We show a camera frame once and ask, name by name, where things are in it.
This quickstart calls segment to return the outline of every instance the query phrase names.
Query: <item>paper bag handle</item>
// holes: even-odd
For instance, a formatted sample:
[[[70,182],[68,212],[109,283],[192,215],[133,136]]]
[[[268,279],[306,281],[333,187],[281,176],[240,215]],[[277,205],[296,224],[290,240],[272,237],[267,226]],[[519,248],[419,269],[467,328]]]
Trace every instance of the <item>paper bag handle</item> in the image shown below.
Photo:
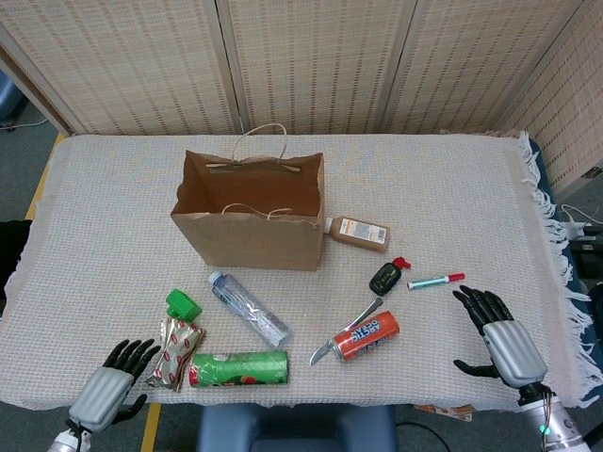
[[[285,127],[280,124],[279,122],[271,122],[270,124],[264,124],[264,125],[260,125],[259,127],[255,127],[254,129],[250,130],[249,132],[244,133],[243,135],[241,135],[238,140],[235,143],[235,147],[233,147],[233,153],[230,156],[230,163],[232,165],[235,164],[235,152],[236,152],[236,147],[238,146],[238,143],[240,142],[241,139],[243,139],[244,137],[246,137],[247,135],[251,135],[253,132],[256,132],[260,129],[263,129],[265,127],[271,127],[273,125],[278,125],[279,127],[281,127],[281,129],[283,129],[283,137],[285,137],[285,144],[283,145],[283,151],[281,152],[281,155],[279,155],[279,158],[276,160],[276,163],[280,164],[281,163],[281,159],[283,158],[283,155],[285,155],[285,151],[286,151],[286,145],[288,143],[289,140],[289,136],[286,134],[286,129]]]
[[[253,210],[256,214],[263,215],[264,217],[266,217],[266,219],[270,219],[270,217],[284,217],[285,215],[289,215],[291,212],[293,212],[293,209],[291,207],[283,207],[281,209],[270,210],[267,214],[265,214],[264,212],[255,210],[250,205],[243,204],[242,202],[233,202],[232,204],[228,204],[228,205],[224,206],[224,208],[222,209],[222,214],[224,215],[224,212],[226,212],[226,210],[230,209],[234,205],[243,205],[243,206],[247,207],[248,209]],[[278,214],[278,215],[273,215],[274,212],[283,212],[283,213]]]

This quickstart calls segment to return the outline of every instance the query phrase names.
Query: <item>cable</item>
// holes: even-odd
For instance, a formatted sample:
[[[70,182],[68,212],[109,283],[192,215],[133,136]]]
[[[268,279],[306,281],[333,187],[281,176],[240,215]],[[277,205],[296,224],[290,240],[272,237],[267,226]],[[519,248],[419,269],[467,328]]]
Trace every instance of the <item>cable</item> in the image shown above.
[[[584,212],[582,212],[582,211],[581,211],[580,209],[578,209],[577,207],[574,207],[573,205],[569,205],[569,204],[562,204],[562,212],[564,212],[564,213],[565,213],[565,214],[566,214],[566,215],[569,217],[569,219],[570,219],[572,222],[575,222],[575,221],[574,221],[574,218],[573,218],[573,217],[572,217],[572,216],[569,214],[569,212],[567,212],[567,210],[566,210],[566,209],[575,210],[576,212],[578,212],[579,214],[581,214],[583,217],[585,217],[585,218],[589,219],[589,220],[590,220],[590,221],[592,221],[593,223],[596,223],[596,224],[603,224],[603,221],[599,221],[599,220],[594,219],[593,217],[591,217],[591,216],[589,216],[589,215],[586,215]]]
[[[450,450],[450,447],[448,447],[448,444],[446,444],[446,441],[444,441],[442,439],[442,437],[435,432],[435,430],[433,430],[427,426],[424,426],[423,424],[419,424],[418,422],[398,422],[398,423],[396,423],[396,428],[401,427],[401,426],[418,427],[418,428],[423,428],[423,429],[429,431],[433,436],[435,436],[435,438],[437,438],[437,440],[442,444],[442,446],[444,446],[446,448],[446,450],[448,452],[452,452]]]
[[[541,438],[541,447],[543,449],[543,452],[546,452],[546,435],[548,434],[548,426],[550,425],[550,412],[552,402],[552,394],[550,393],[550,391],[546,392],[545,397],[543,398],[543,402],[545,404],[545,426],[542,428],[543,436]]]
[[[40,121],[40,122],[34,122],[34,123],[31,123],[31,124],[16,124],[16,125],[9,125],[9,126],[7,126],[7,127],[0,127],[0,130],[8,130],[8,129],[12,130],[12,129],[18,129],[18,128],[20,128],[20,127],[35,127],[36,125],[42,125],[42,124],[44,124],[45,122],[48,122],[48,120],[42,120],[42,121]]]
[[[71,431],[75,435],[75,438],[77,438],[77,448],[75,449],[75,452],[80,452],[80,450],[82,448],[82,429],[81,429],[81,427],[78,426],[72,419],[67,419],[65,421],[65,424],[67,424],[67,427],[69,427],[71,429]]]

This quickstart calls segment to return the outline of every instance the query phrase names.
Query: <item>knife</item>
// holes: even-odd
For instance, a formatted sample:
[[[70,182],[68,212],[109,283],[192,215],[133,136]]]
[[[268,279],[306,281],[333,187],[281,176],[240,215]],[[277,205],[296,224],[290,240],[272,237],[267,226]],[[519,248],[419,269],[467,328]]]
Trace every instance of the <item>knife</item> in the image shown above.
[[[369,315],[373,314],[377,310],[377,308],[379,308],[382,304],[383,304],[383,299],[381,299],[380,297],[375,298],[375,300],[372,303],[370,303],[368,305],[368,307],[360,315],[358,315],[346,328],[344,328],[343,330],[338,332],[335,336],[337,336],[338,334],[341,334],[343,331],[348,331],[348,330],[351,330],[352,328],[354,328],[356,325],[358,325],[360,322],[362,322]],[[316,364],[318,361],[320,361],[322,359],[322,357],[324,355],[326,355],[333,349],[335,336],[332,337],[331,339],[329,339],[327,342],[325,342],[321,347],[317,348],[317,351],[315,351],[312,354],[312,358],[310,358],[310,365]]]

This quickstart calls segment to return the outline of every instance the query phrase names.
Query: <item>white tablecloth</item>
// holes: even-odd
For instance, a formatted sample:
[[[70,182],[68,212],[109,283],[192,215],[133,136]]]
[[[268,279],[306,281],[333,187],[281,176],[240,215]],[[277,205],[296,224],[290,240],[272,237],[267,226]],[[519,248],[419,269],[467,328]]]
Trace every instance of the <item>white tablecloth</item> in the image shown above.
[[[170,218],[185,149],[230,155],[236,137],[94,137],[63,141],[0,322],[0,399],[32,409],[70,405],[123,338],[158,339],[165,297],[180,288],[204,307],[203,353],[264,350],[262,340],[214,298],[207,267]],[[249,137],[238,156],[277,154],[281,137]],[[403,280],[463,271],[465,283],[499,294],[530,331],[548,380],[568,405],[581,394],[562,283],[533,187],[514,138],[451,136],[291,137],[289,155],[324,153],[326,214],[391,227],[387,254],[325,237],[317,272],[222,268],[293,331],[289,383],[194,389],[147,387],[164,403],[433,403],[515,406],[498,380],[464,375],[454,359],[487,364],[485,346],[454,284],[409,291],[399,282],[384,309],[397,337],[350,363],[316,347],[374,299],[368,282],[404,256]]]

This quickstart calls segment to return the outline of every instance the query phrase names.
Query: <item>can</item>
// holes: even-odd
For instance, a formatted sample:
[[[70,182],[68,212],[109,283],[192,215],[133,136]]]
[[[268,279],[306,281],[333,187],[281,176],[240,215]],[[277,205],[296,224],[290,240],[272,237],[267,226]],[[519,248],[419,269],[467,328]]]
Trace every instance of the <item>can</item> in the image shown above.
[[[334,338],[334,350],[346,362],[372,350],[378,344],[399,333],[396,318],[389,311],[371,317],[354,330],[340,332]]]
[[[188,370],[193,387],[287,382],[286,351],[197,354]]]

